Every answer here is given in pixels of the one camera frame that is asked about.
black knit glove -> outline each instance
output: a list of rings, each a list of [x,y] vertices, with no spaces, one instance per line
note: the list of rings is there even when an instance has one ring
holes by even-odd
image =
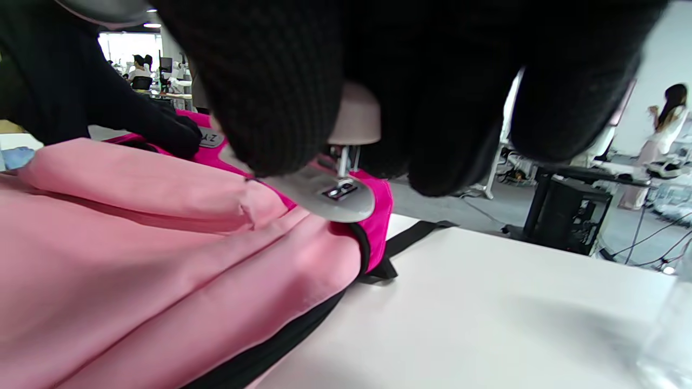
[[[238,157],[295,172],[334,128],[344,79],[378,98],[378,177],[443,196],[479,181],[507,93],[518,151],[560,162],[605,127],[667,0],[152,0],[195,60]]]

white shirt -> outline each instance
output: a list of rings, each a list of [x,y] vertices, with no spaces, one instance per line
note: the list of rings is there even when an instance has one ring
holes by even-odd
[[[152,72],[149,70],[149,64],[144,64],[144,70],[135,68],[133,71],[129,72],[129,80],[134,80],[135,77],[151,77]]]
[[[650,142],[656,142],[658,144],[658,150],[661,154],[668,154],[671,150],[671,145],[675,142],[675,139],[680,135],[682,126],[687,120],[689,110],[687,107],[676,107],[673,110],[673,115],[676,118],[671,120],[671,122],[664,128],[661,132],[657,132],[649,137]]]

black desk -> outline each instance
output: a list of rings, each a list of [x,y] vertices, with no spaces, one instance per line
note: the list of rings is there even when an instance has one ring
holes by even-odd
[[[507,224],[506,226],[502,227],[503,233],[508,234],[511,239],[520,240],[522,242],[532,242],[536,224],[538,223],[540,210],[543,209],[543,204],[545,203],[545,198],[550,187],[550,181],[555,175],[560,175],[569,179],[576,179],[589,185],[593,185],[593,183],[596,181],[609,181],[622,183],[625,185],[639,186],[642,188],[650,187],[650,180],[630,181],[619,179],[616,174],[604,171],[602,169],[580,168],[569,165],[540,164],[538,165],[538,170],[536,172],[536,181],[538,182],[538,186],[536,186],[534,200],[531,202],[531,208],[529,209],[529,214],[524,222],[524,226]]]

long black hair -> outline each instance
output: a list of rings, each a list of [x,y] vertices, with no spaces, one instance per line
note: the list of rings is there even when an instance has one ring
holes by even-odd
[[[658,116],[658,126],[661,129],[666,124],[668,117],[673,114],[677,107],[685,107],[687,104],[687,87],[685,84],[675,84],[666,89],[666,104],[663,106],[661,114]]]
[[[152,66],[154,65],[154,58],[151,55],[146,54],[144,56],[144,63],[149,64],[149,71],[152,71]]]
[[[135,54],[135,55],[134,55],[134,61],[135,61],[135,63],[136,63],[137,65],[139,65],[139,66],[144,66],[144,64],[146,63],[146,62],[144,61],[144,57],[142,57],[142,56],[139,55],[139,54]]]

blue object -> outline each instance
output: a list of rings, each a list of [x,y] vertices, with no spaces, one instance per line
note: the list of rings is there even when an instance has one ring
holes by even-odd
[[[0,150],[5,161],[5,169],[19,169],[26,165],[34,157],[35,151],[29,147],[17,147],[10,150]]]

